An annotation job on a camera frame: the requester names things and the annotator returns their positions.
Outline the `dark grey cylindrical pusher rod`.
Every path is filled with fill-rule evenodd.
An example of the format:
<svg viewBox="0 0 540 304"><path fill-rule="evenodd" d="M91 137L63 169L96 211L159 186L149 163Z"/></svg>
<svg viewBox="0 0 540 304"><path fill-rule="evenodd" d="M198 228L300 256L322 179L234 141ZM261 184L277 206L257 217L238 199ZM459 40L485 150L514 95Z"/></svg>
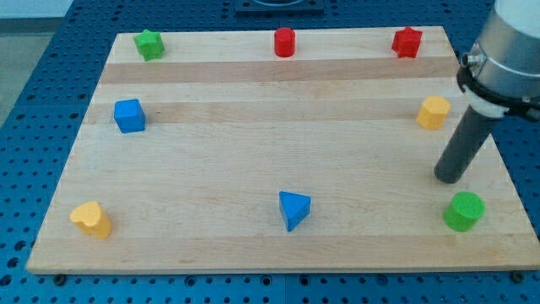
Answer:
<svg viewBox="0 0 540 304"><path fill-rule="evenodd" d="M500 120L469 106L435 165L435 176L444 183L458 182Z"/></svg>

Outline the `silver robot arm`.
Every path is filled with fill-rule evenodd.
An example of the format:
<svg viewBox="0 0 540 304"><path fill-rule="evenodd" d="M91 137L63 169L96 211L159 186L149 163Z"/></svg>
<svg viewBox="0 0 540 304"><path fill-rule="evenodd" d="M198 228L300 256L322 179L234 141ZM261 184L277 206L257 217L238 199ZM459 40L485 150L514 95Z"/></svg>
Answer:
<svg viewBox="0 0 540 304"><path fill-rule="evenodd" d="M539 2L498 0L456 74L469 106L434 168L455 183L505 116L539 120Z"/></svg>

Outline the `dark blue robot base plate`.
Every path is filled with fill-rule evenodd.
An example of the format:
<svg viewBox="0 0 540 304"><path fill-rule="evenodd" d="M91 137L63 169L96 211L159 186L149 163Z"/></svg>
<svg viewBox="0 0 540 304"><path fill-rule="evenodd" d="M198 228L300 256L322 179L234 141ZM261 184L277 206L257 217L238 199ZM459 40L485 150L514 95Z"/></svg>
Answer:
<svg viewBox="0 0 540 304"><path fill-rule="evenodd" d="M324 0L234 0L235 13L240 14L289 14L321 13Z"/></svg>

